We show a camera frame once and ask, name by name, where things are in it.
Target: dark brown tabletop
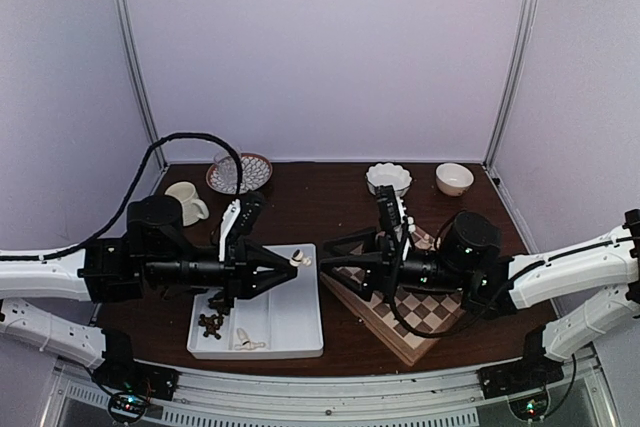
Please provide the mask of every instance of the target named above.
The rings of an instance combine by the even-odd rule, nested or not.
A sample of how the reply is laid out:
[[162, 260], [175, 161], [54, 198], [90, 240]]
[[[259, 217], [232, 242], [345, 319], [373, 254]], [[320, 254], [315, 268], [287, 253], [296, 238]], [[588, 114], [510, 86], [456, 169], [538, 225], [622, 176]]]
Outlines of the dark brown tabletop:
[[[369, 164], [275, 164], [273, 177], [261, 189], [268, 200], [250, 238], [268, 244], [322, 242], [364, 227], [376, 226], [377, 207], [367, 191]], [[435, 187], [435, 164], [406, 164], [414, 179], [405, 200], [416, 224], [431, 234], [461, 209], [486, 216], [503, 233], [503, 253], [525, 251], [522, 241], [493, 185], [479, 165], [470, 165], [476, 182], [460, 198], [446, 197]], [[186, 229], [194, 244], [206, 245], [231, 197], [212, 191], [205, 182], [208, 165], [171, 166], [159, 192], [174, 182], [193, 182], [211, 211], [207, 221]], [[480, 321], [438, 342], [416, 365], [402, 363], [322, 284], [320, 304], [324, 354], [315, 359], [261, 361], [197, 360], [186, 349], [192, 297], [161, 300], [147, 290], [142, 300], [105, 304], [98, 325], [131, 336], [141, 360], [194, 369], [255, 375], [351, 376], [420, 372], [509, 359], [522, 355], [524, 336], [555, 319], [549, 302], [515, 316]]]

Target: plastic tray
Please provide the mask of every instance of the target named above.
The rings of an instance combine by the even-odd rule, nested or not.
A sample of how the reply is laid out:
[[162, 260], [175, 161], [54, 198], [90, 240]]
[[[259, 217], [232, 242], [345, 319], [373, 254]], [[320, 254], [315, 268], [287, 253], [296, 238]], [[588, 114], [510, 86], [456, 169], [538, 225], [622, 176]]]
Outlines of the plastic tray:
[[[208, 299], [217, 289], [196, 295], [191, 313], [187, 350], [196, 359], [257, 360], [300, 359], [319, 357], [324, 349], [322, 321], [318, 300], [316, 248], [313, 244], [280, 245], [269, 250], [290, 258], [300, 249], [310, 256], [312, 264], [301, 265], [298, 276], [251, 300], [236, 300], [231, 314], [219, 333], [220, 340], [204, 337], [204, 327], [198, 325], [200, 314], [214, 313]], [[252, 342], [265, 342], [256, 350], [234, 350], [239, 343], [236, 329], [244, 329]]]

